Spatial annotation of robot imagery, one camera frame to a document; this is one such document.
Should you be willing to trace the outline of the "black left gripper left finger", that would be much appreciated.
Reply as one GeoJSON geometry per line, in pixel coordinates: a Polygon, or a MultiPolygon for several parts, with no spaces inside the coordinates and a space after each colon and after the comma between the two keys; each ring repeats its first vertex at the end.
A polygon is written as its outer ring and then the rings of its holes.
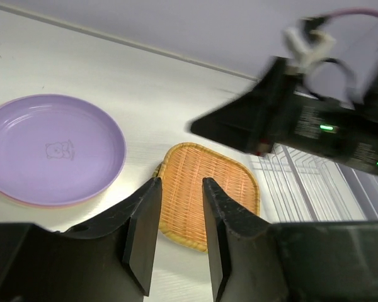
{"type": "Polygon", "coordinates": [[[154,177],[65,232],[0,223],[0,301],[142,301],[151,287],[161,199],[154,177]]]}

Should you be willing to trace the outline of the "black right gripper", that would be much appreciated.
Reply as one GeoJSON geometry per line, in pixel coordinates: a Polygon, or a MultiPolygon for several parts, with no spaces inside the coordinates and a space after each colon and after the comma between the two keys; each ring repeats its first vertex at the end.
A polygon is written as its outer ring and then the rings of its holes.
{"type": "Polygon", "coordinates": [[[344,72],[349,105],[343,107],[341,101],[311,91],[306,75],[290,75],[268,139],[378,176],[378,67],[360,96],[355,74],[344,62],[325,58],[315,66],[325,63],[344,72]]]}

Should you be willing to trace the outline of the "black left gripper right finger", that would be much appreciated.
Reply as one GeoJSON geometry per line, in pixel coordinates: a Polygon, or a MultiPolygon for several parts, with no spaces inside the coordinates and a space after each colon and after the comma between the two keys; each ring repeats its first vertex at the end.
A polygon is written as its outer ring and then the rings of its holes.
{"type": "Polygon", "coordinates": [[[221,194],[213,204],[215,301],[378,301],[378,221],[271,224],[221,194]]]}

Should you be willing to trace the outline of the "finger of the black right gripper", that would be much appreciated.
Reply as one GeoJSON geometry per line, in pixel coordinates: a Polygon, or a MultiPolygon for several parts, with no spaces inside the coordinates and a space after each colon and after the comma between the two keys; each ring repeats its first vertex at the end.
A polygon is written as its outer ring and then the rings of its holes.
{"type": "Polygon", "coordinates": [[[247,154],[264,154],[261,144],[283,92],[287,59],[276,58],[263,78],[237,99],[191,120],[190,133],[247,154]]]}

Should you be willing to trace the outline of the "pink round plate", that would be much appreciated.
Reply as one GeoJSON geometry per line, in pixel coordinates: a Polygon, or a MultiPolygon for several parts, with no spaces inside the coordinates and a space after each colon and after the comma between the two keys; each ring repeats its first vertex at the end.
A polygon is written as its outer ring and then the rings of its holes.
{"type": "Polygon", "coordinates": [[[12,197],[12,196],[10,196],[10,195],[2,192],[2,191],[0,191],[0,198],[4,198],[5,200],[12,202],[14,204],[18,204],[20,206],[25,206],[25,207],[29,207],[29,208],[38,208],[38,209],[64,209],[64,208],[79,206],[80,204],[86,204],[86,203],[90,202],[90,199],[85,199],[85,200],[73,202],[73,203],[70,203],[70,204],[55,204],[55,205],[50,204],[50,205],[47,205],[47,204],[41,204],[41,203],[31,203],[31,202],[22,201],[22,200],[14,198],[14,197],[12,197]]]}

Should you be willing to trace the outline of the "square woven orange tray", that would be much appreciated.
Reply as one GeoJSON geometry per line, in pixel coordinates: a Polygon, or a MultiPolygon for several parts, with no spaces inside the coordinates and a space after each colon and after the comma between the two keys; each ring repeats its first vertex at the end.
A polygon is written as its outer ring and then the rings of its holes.
{"type": "Polygon", "coordinates": [[[243,164],[196,143],[168,150],[157,171],[162,182],[159,231],[184,247],[207,251],[205,214],[215,194],[231,198],[255,215],[260,186],[243,164]]]}

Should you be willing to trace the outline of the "round woven orange plate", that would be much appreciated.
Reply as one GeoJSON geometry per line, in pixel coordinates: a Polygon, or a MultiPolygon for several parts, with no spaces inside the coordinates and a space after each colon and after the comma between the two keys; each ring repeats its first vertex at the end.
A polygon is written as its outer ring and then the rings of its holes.
{"type": "Polygon", "coordinates": [[[159,171],[161,170],[162,168],[162,165],[163,163],[161,162],[154,170],[153,174],[152,174],[152,177],[158,177],[159,175],[159,171]]]}

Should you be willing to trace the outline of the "purple plate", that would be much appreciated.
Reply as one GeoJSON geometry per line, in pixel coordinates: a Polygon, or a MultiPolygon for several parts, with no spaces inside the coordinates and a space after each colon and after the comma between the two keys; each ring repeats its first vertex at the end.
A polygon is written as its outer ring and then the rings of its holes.
{"type": "Polygon", "coordinates": [[[87,101],[40,94],[0,106],[0,191],[16,199],[92,198],[118,177],[126,153],[115,120],[87,101]]]}

